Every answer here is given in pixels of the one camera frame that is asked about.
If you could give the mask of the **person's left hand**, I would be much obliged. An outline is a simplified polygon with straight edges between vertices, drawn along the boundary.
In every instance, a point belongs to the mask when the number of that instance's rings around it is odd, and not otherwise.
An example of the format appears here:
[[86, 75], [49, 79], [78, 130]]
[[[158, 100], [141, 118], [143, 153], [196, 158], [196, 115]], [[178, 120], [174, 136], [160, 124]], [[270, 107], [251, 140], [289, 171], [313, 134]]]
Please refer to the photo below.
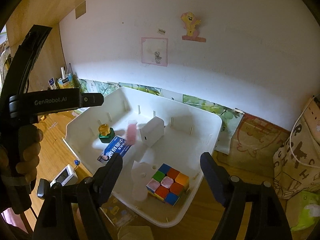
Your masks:
[[[1, 133], [1, 175], [9, 172], [9, 148], [4, 142], [8, 139], [8, 133]], [[39, 165], [39, 153], [41, 150], [41, 141], [43, 132], [34, 125], [23, 126], [18, 130], [16, 143], [22, 148], [20, 162], [16, 164], [15, 169], [18, 174], [24, 176], [27, 183], [36, 179], [37, 166]]]

